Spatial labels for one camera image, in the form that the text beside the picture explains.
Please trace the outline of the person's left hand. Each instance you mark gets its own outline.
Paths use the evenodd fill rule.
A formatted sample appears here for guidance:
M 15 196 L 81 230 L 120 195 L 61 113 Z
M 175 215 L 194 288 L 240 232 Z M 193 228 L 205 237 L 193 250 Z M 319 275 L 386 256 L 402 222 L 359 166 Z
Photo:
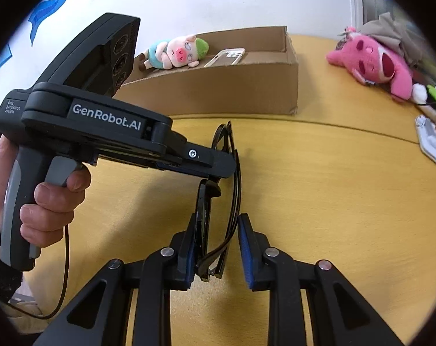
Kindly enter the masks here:
M 0 137 L 0 229 L 8 179 L 18 147 L 5 136 Z M 66 186 L 40 183 L 34 191 L 34 203 L 23 205 L 19 216 L 20 233 L 32 245 L 46 248 L 63 238 L 63 228 L 73 221 L 74 210 L 85 198 L 91 173 L 85 166 L 67 178 Z

